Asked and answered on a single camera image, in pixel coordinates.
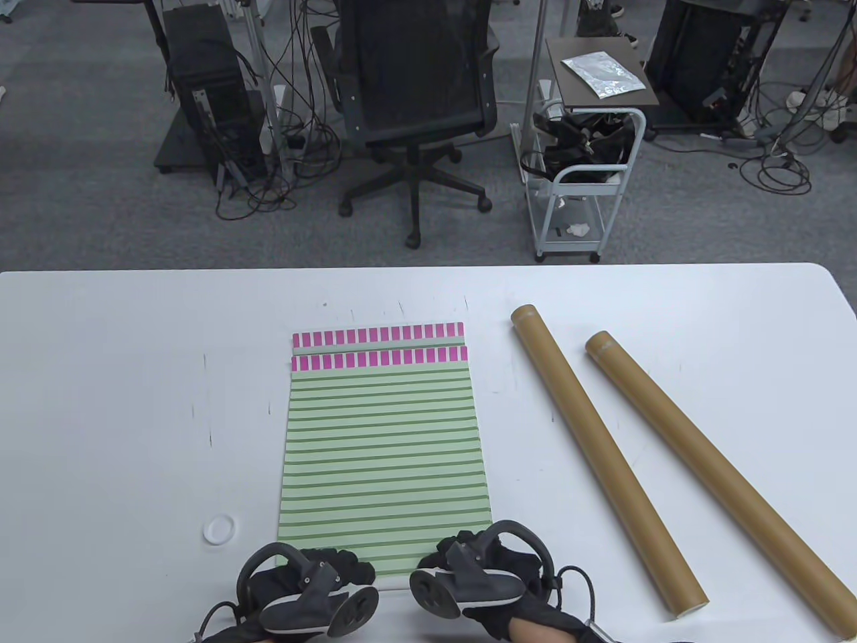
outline metal cart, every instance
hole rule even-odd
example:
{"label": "metal cart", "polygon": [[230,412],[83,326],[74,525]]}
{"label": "metal cart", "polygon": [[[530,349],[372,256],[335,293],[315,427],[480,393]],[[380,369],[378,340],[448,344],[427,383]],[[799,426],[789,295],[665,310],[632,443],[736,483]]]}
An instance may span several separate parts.
{"label": "metal cart", "polygon": [[[547,101],[543,109],[547,111],[561,100]],[[645,132],[645,115],[633,107],[587,107],[573,111],[574,114],[615,114],[629,115],[634,122],[634,143],[626,163],[618,165],[572,165],[560,171],[553,181],[539,178],[522,171],[522,180],[526,186],[527,208],[530,211],[533,239],[536,245],[536,261],[544,261],[546,252],[589,252],[590,261],[598,263],[613,223],[619,213],[622,196],[625,194],[628,178]],[[520,158],[521,145],[519,132],[512,132],[515,151]],[[542,134],[534,130],[532,148],[537,153],[530,155],[530,162],[544,170],[542,155]],[[609,175],[604,183],[568,183],[564,182],[574,172],[603,172]],[[609,213],[604,218],[599,197],[612,197]],[[582,231],[582,224],[589,226]]]}

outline chair wheel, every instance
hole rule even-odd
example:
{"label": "chair wheel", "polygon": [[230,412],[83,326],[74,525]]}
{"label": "chair wheel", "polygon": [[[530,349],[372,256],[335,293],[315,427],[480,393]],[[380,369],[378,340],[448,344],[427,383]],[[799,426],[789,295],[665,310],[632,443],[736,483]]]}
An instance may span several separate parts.
{"label": "chair wheel", "polygon": [[830,132],[830,140],[833,141],[836,145],[839,145],[842,142],[845,142],[845,139],[848,138],[848,130],[842,127],[841,125]]}
{"label": "chair wheel", "polygon": [[405,245],[412,250],[416,250],[420,247],[420,243],[423,242],[423,237],[419,232],[412,232],[408,235],[408,238],[405,239]]}

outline metal pole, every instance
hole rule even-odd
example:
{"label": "metal pole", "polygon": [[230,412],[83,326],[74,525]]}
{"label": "metal pole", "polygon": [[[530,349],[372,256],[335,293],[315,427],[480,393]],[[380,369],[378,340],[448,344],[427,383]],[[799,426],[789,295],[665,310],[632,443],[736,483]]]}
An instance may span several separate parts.
{"label": "metal pole", "polygon": [[536,23],[536,43],[533,45],[533,59],[530,62],[530,80],[527,83],[527,104],[524,108],[524,122],[521,128],[521,150],[532,149],[533,111],[536,100],[536,83],[538,82],[538,64],[542,57],[542,41],[544,40],[544,22],[548,17],[548,0],[540,0],[538,5],[538,22]]}
{"label": "metal pole", "polygon": [[281,171],[288,177],[289,167],[285,157],[285,144],[283,142],[283,131],[279,128],[279,119],[277,118],[277,100],[273,95],[271,88],[271,70],[268,67],[267,57],[263,49],[265,36],[262,34],[261,18],[259,16],[259,7],[256,5],[256,0],[249,0],[242,3],[244,13],[244,21],[247,23],[247,34],[250,39],[250,50],[253,54],[253,66],[256,73],[261,76],[259,90],[262,92],[262,99],[265,101],[265,110],[267,113],[268,123],[271,127],[271,137],[273,145],[279,157]]}

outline brown cardboard tube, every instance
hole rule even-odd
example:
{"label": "brown cardboard tube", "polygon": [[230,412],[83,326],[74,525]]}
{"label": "brown cardboard tube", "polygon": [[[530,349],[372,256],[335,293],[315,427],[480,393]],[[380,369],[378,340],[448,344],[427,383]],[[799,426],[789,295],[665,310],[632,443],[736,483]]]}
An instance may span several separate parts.
{"label": "brown cardboard tube", "polygon": [[609,333],[586,351],[834,632],[857,636],[857,598]]}
{"label": "brown cardboard tube", "polygon": [[676,616],[707,604],[708,597],[536,308],[521,306],[512,313],[512,323],[664,603]]}

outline black glove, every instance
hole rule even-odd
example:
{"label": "black glove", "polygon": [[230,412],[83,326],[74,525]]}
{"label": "black glove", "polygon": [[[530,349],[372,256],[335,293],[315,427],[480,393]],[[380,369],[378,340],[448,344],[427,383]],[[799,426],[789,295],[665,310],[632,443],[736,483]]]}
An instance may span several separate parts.
{"label": "black glove", "polygon": [[[420,568],[449,569],[446,562],[446,551],[455,542],[469,543],[475,540],[479,534],[472,532],[459,532],[453,538],[444,538],[437,545],[437,551],[420,561]],[[527,593],[515,603],[498,607],[477,607],[464,610],[464,615],[482,624],[485,631],[497,640],[511,640],[509,636],[509,622],[513,618],[544,625],[549,628],[568,632],[578,643],[590,643],[589,638],[594,636],[579,619],[570,616],[557,608],[548,605],[536,597],[541,592],[541,578],[539,570],[542,562],[535,554],[524,554],[512,551],[500,544],[500,539],[495,538],[485,552],[484,567],[486,569],[502,569],[512,572],[518,576],[527,586]]]}
{"label": "black glove", "polygon": [[[312,562],[328,562],[339,574],[339,582],[334,589],[342,586],[372,585],[375,582],[375,568],[371,563],[360,562],[352,551],[341,550],[301,550]],[[259,624],[259,610],[277,598],[301,592],[301,570],[293,563],[256,572],[247,581],[250,593],[249,613],[246,620],[203,639],[203,643],[257,643],[273,640],[277,643],[304,643],[318,633],[309,634],[271,634]],[[203,622],[201,634],[204,634],[207,619]]]}

